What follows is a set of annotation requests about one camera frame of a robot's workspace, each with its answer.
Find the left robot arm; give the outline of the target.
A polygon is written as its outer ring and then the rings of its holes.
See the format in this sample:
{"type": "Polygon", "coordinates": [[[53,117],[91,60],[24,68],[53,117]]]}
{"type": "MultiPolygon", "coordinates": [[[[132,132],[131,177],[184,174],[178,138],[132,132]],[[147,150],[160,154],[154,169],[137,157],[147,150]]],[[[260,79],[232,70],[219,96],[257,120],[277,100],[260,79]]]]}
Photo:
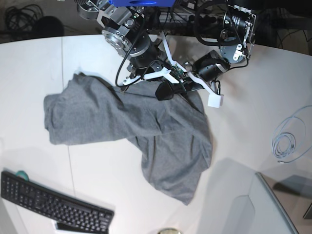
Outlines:
{"type": "Polygon", "coordinates": [[[189,70],[180,73],[170,66],[171,76],[178,83],[165,81],[156,90],[158,100],[169,100],[175,94],[185,94],[189,91],[205,89],[209,93],[208,106],[219,108],[222,105],[223,95],[218,77],[233,69],[240,68],[240,63],[249,62],[254,36],[256,15],[251,10],[227,0],[211,0],[198,7],[193,24],[194,36],[203,45],[216,46],[218,51],[211,50],[197,61],[189,70]],[[206,41],[200,31],[201,13],[214,5],[226,5],[226,12],[222,20],[222,30],[215,42],[206,41]]]}

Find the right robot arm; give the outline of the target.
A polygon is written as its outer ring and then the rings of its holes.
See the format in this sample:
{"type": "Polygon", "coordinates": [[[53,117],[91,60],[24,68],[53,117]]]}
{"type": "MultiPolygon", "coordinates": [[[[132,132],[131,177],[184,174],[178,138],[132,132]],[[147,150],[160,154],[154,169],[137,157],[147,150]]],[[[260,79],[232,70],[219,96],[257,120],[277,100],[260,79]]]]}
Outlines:
{"type": "Polygon", "coordinates": [[[143,6],[114,6],[110,0],[77,0],[75,3],[79,15],[97,21],[103,28],[106,42],[122,56],[116,81],[124,63],[129,61],[129,76],[122,83],[115,83],[121,91],[125,92],[139,81],[160,80],[162,84],[156,91],[159,100],[187,92],[185,68],[173,60],[163,31],[151,41],[146,29],[148,14],[143,6]]]}

